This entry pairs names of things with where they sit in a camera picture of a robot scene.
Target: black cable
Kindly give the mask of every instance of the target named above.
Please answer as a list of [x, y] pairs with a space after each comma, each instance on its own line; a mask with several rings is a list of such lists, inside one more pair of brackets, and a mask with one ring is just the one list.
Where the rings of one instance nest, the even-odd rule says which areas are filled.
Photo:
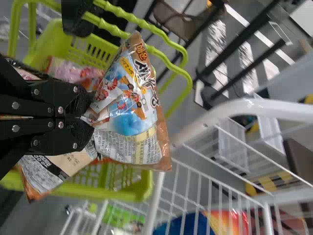
[[[220, 70], [218, 70], [218, 69], [215, 69], [215, 70], [218, 71], [218, 72], [220, 72], [221, 74], [223, 74], [223, 75], [226, 76], [227, 78], [229, 78], [229, 76], [226, 75], [225, 73], [223, 73], [222, 71], [220, 71]], [[218, 80], [217, 78], [216, 78], [216, 80], [217, 80], [223, 87], [225, 86], [225, 85], [224, 85], [220, 80]], [[235, 92], [236, 96], [237, 96], [238, 98], [240, 98], [240, 96], [238, 95], [238, 93], [237, 93], [237, 91], [236, 91], [236, 89], [235, 89], [235, 84], [232, 85], [232, 88], [234, 89], [234, 92]]]

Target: yellow sticker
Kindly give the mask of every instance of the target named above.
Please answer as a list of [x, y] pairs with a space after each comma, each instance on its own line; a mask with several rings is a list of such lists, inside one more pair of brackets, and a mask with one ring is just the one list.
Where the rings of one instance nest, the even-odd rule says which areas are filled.
[[128, 73], [130, 77], [134, 78], [134, 69], [129, 63], [128, 59], [126, 57], [121, 57], [119, 61], [126, 73]]

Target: blue object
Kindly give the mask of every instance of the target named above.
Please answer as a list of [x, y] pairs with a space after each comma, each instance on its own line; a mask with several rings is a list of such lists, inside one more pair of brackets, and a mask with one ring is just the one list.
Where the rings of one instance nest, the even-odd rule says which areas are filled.
[[[195, 213], [187, 214], [185, 217], [185, 226], [183, 235], [193, 235], [195, 229]], [[173, 219], [170, 223], [170, 232], [169, 235], [179, 235], [181, 227], [182, 216], [176, 219]], [[197, 235], [206, 234], [206, 224], [207, 218], [200, 212], [198, 218], [198, 230]], [[157, 229], [153, 231], [153, 235], [165, 235], [167, 223], [162, 224]], [[210, 229], [210, 235], [215, 235], [214, 231]]]

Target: shrimp cracker bag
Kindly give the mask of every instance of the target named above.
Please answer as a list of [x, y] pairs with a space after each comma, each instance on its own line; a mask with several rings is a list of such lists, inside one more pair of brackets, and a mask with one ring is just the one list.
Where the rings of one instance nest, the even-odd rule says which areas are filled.
[[119, 48], [82, 119], [95, 128], [92, 141], [104, 159], [171, 170], [156, 78], [139, 32]]

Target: plastic snack package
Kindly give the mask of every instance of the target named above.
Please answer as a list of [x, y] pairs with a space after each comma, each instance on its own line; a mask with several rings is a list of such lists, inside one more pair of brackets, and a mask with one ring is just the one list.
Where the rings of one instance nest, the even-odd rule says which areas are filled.
[[49, 195], [93, 158], [86, 150], [58, 156], [24, 155], [15, 168], [21, 173], [28, 201]]
[[[52, 79], [49, 75], [36, 71], [23, 63], [6, 57], [6, 60], [25, 80]], [[0, 119], [25, 119], [33, 117], [0, 115]], [[97, 158], [93, 142], [90, 140], [81, 152], [58, 156], [24, 155], [15, 165], [21, 176], [24, 191], [29, 202], [50, 194], [65, 180]]]
[[79, 83], [86, 91], [95, 91], [104, 75], [104, 71], [94, 67], [83, 67], [74, 62], [54, 56], [47, 58], [47, 67], [43, 70], [50, 76], [69, 83]]
[[156, 78], [139, 32], [119, 48], [82, 119], [95, 128], [92, 141], [104, 159], [172, 169]]
[[[184, 221], [184, 232], [183, 235], [194, 235], [195, 229], [195, 213], [189, 213], [185, 216]], [[199, 212], [198, 216], [198, 235], [207, 234], [207, 223], [209, 223], [208, 228], [210, 229], [210, 235], [248, 235], [248, 218], [245, 212], [238, 212], [236, 210], [232, 211], [211, 211], [210, 216], [207, 211]], [[182, 216], [173, 219], [170, 223], [169, 234], [181, 234]], [[154, 231], [153, 235], [165, 235], [166, 234], [167, 221], [158, 226]]]

